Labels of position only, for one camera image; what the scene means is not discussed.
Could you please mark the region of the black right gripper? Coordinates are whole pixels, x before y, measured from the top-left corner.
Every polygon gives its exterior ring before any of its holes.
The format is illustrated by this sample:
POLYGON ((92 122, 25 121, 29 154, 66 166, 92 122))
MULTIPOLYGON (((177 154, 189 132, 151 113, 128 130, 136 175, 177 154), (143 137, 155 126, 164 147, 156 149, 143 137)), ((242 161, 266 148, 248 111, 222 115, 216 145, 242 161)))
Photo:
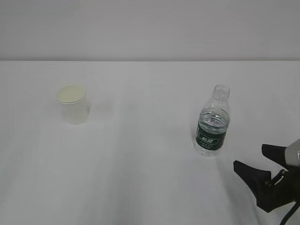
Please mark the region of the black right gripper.
MULTIPOLYGON (((285 149, 282 146, 263 144, 262 154, 282 167, 287 167, 285 149)), ((256 205, 267 213, 288 203, 300 201, 299 167, 287 167, 271 178, 270 171, 259 170, 235 160, 233 170, 255 196, 256 205)))

